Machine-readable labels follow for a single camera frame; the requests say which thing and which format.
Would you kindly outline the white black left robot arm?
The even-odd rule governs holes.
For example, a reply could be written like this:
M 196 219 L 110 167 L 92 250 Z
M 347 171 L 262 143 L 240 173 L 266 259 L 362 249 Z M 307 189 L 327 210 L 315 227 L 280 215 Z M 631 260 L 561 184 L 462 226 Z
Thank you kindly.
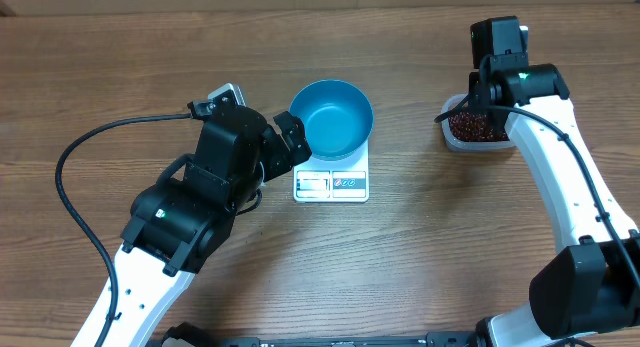
M 144 346 L 206 259 L 255 209 L 262 183 L 307 161 L 303 122 L 272 123 L 234 102 L 195 101 L 204 125 L 194 153 L 172 162 L 132 203 L 122 244 L 107 257 L 109 279 L 76 335 L 76 346 Z

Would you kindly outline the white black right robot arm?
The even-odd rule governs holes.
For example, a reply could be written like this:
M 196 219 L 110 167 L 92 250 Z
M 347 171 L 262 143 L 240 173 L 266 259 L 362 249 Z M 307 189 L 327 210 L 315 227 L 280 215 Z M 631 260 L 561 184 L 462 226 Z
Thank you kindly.
M 609 191 L 552 64 L 532 65 L 514 16 L 470 28 L 469 106 L 506 132 L 527 163 L 554 234 L 556 256 L 531 280 L 527 302 L 481 322 L 488 346 L 561 346 L 639 323 L 639 229 Z

